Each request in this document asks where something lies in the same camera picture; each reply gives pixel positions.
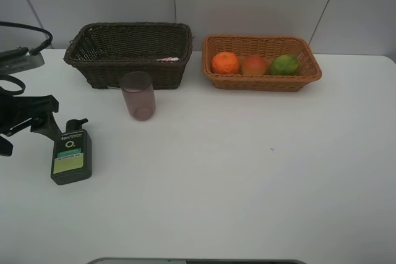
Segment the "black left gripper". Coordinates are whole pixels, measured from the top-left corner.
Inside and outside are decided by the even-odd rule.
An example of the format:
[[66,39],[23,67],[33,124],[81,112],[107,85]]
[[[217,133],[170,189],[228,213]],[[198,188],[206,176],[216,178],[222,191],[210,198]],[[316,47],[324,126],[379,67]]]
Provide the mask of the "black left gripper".
[[[61,136],[54,113],[59,111],[59,103],[53,95],[11,96],[1,94],[1,134],[12,136],[26,128],[44,135],[54,142]],[[11,156],[13,144],[0,136],[0,155]]]

